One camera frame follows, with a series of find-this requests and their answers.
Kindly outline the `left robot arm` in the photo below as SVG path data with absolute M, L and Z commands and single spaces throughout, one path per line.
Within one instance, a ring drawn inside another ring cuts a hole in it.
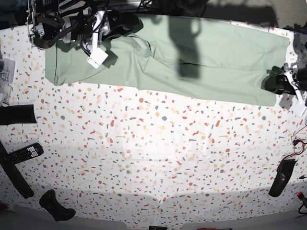
M 267 71 L 268 76 L 262 81 L 261 88 L 278 95 L 295 95 L 299 103 L 306 106 L 307 99 L 303 97 L 303 93 L 307 91 L 307 45 L 296 44 L 294 51 L 297 62 L 272 67 Z

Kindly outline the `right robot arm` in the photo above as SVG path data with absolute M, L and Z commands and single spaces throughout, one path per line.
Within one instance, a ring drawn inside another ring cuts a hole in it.
M 30 42 L 48 49 L 58 41 L 79 42 L 90 56 L 110 36 L 124 36 L 142 29 L 139 17 L 109 9 L 107 0 L 29 0 L 26 25 Z

